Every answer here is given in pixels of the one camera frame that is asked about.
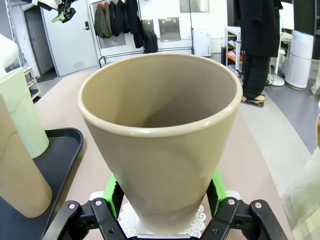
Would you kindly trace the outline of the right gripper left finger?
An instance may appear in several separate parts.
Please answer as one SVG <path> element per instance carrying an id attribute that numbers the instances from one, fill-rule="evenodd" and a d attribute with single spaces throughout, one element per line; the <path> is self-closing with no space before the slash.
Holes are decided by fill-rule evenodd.
<path id="1" fill-rule="evenodd" d="M 104 240 L 126 240 L 118 217 L 124 193 L 112 174 L 102 197 L 81 205 L 66 201 L 47 228 L 44 240 L 83 240 L 91 230 L 98 229 Z"/>

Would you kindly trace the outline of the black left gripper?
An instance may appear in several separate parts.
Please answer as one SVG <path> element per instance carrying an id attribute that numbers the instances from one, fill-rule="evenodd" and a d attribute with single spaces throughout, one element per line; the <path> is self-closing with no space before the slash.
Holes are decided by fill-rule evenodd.
<path id="1" fill-rule="evenodd" d="M 55 18 L 51 20 L 52 23 L 62 22 L 66 23 L 75 15 L 76 10 L 71 6 L 75 0 L 57 0 L 57 11 L 59 13 Z"/>

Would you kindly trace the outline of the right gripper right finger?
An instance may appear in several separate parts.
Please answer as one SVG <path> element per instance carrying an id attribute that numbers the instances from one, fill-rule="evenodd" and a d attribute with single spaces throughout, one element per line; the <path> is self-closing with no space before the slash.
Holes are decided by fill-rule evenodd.
<path id="1" fill-rule="evenodd" d="M 262 199 L 249 204 L 227 196 L 216 170 L 206 191 L 212 219 L 201 240 L 225 240 L 231 229 L 240 230 L 247 240 L 286 240 L 287 236 L 270 205 Z"/>

